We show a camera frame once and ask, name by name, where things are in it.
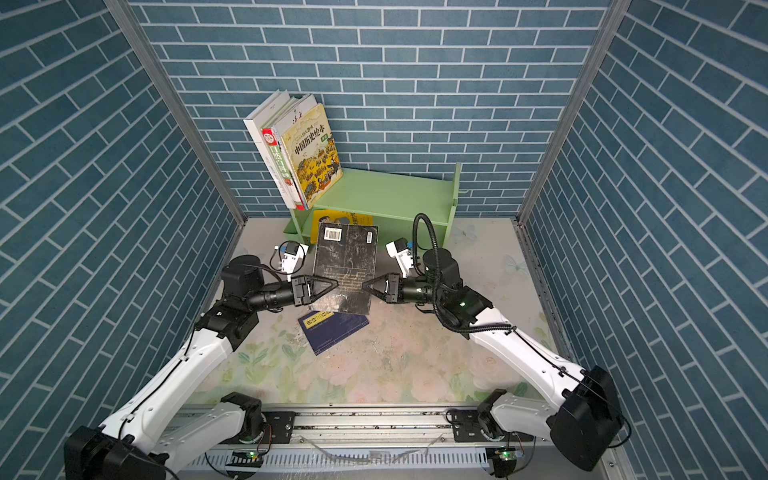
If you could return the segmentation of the yellow cartoon cover book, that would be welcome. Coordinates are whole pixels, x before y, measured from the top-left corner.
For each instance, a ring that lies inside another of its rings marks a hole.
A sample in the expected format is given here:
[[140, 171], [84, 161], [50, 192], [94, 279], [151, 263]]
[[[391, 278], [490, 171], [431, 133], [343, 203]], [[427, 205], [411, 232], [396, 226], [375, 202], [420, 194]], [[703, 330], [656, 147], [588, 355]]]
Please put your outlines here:
[[373, 217], [370, 215], [343, 212], [330, 209], [315, 209], [312, 213], [311, 236], [312, 244], [317, 242], [319, 234], [319, 225], [321, 223], [336, 223], [348, 225], [373, 226]]

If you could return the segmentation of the yellow history book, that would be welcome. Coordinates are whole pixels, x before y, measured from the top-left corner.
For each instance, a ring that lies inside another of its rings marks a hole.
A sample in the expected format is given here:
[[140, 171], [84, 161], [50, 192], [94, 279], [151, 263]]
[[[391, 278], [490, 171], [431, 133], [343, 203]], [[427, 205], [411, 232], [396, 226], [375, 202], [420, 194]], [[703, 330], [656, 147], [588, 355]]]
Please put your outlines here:
[[281, 134], [282, 146], [307, 209], [343, 176], [335, 138], [323, 104], [317, 104]]

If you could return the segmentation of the dark blue book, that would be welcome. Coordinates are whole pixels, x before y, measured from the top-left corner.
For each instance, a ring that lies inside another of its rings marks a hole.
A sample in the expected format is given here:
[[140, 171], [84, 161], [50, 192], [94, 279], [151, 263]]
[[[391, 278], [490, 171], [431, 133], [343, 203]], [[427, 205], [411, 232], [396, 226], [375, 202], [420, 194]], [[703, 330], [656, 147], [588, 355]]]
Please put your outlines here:
[[310, 311], [298, 319], [313, 353], [320, 356], [334, 345], [369, 325], [364, 315]]

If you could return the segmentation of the white paperback book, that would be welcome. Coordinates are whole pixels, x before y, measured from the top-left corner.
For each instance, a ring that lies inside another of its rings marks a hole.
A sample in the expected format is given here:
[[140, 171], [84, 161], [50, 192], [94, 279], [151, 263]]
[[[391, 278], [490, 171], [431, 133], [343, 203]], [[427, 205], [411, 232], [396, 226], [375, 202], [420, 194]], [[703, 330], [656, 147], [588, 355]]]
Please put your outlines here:
[[294, 188], [288, 185], [276, 167], [270, 148], [262, 135], [262, 126], [289, 101], [289, 98], [290, 96], [286, 91], [278, 90], [272, 93], [256, 109], [249, 113], [243, 122], [274, 180], [285, 206], [288, 209], [297, 209], [302, 206], [301, 201], [293, 194]]

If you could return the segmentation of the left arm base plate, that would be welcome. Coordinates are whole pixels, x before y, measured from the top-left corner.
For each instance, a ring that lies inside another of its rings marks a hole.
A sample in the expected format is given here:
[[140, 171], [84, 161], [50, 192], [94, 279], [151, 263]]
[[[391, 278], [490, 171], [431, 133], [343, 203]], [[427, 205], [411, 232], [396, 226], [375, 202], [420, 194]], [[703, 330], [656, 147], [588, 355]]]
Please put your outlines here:
[[222, 441], [224, 445], [287, 445], [291, 442], [296, 413], [294, 411], [266, 411], [252, 435], [246, 428]]

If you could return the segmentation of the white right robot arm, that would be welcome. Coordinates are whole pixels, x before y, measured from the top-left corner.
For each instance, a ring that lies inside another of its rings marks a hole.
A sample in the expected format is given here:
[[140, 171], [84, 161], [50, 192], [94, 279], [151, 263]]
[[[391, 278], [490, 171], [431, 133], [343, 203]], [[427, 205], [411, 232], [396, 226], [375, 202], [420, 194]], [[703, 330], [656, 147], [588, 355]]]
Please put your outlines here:
[[521, 432], [551, 441], [573, 465], [591, 471], [617, 447], [625, 426], [618, 390], [608, 371], [587, 370], [551, 351], [511, 323], [493, 303], [466, 285], [458, 263], [443, 248], [424, 255], [424, 272], [382, 275], [363, 284], [388, 304], [431, 305], [443, 327], [490, 351], [542, 396], [542, 403], [495, 390], [478, 408], [491, 439]]

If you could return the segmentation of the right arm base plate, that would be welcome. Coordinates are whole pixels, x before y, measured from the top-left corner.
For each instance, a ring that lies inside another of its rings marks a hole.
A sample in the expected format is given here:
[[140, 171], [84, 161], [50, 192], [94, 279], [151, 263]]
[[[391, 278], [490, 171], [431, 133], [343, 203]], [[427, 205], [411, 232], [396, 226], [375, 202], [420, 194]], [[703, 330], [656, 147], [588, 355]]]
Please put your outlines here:
[[532, 442], [534, 437], [522, 432], [506, 432], [495, 425], [490, 417], [477, 410], [451, 408], [443, 413], [455, 443], [511, 443]]

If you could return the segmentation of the white red-lettered magazine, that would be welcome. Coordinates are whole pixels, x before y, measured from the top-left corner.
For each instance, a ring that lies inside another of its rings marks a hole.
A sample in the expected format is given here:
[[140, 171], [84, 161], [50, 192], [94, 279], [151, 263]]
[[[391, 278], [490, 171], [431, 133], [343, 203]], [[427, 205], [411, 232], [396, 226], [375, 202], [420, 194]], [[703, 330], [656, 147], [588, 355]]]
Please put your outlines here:
[[293, 98], [288, 108], [272, 126], [272, 131], [276, 138], [280, 140], [293, 125], [300, 121], [316, 105], [317, 101], [313, 94], [307, 94], [301, 98]]

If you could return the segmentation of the black slipcase box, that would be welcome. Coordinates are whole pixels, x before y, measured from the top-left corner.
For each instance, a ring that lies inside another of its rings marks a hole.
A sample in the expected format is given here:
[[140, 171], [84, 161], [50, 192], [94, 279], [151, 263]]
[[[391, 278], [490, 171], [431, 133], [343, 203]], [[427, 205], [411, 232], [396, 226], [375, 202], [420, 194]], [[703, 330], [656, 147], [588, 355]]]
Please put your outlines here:
[[375, 276], [378, 247], [376, 226], [321, 223], [314, 275], [338, 286], [313, 304], [317, 311], [368, 315], [371, 295], [363, 283]]

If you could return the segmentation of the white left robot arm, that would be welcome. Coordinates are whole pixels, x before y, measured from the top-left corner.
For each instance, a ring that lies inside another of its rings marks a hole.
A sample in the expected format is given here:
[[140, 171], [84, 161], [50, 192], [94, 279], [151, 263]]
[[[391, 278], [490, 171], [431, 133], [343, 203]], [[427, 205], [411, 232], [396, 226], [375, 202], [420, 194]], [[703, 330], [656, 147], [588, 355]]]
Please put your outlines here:
[[270, 269], [254, 255], [232, 259], [221, 272], [221, 298], [202, 313], [188, 339], [161, 370], [96, 427], [65, 441], [68, 479], [174, 479], [220, 442], [265, 436], [260, 400], [232, 392], [206, 414], [173, 431], [167, 426], [203, 380], [258, 325], [261, 311], [310, 305], [337, 288], [334, 279], [298, 275], [265, 281]]

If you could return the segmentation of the green nature encyclopedia book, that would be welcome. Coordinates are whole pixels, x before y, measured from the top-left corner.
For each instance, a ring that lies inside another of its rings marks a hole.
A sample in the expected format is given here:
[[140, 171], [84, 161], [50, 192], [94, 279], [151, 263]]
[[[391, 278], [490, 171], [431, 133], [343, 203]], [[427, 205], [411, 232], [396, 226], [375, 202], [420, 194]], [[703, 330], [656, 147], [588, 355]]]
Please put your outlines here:
[[306, 203], [299, 192], [299, 186], [288, 165], [286, 154], [283, 151], [279, 134], [276, 130], [277, 122], [287, 114], [289, 108], [296, 103], [296, 99], [286, 91], [278, 91], [277, 94], [278, 96], [270, 105], [272, 115], [262, 125], [261, 134], [264, 142], [269, 147], [273, 163], [281, 176], [282, 182], [285, 184], [285, 189], [294, 203], [293, 209], [304, 211]]

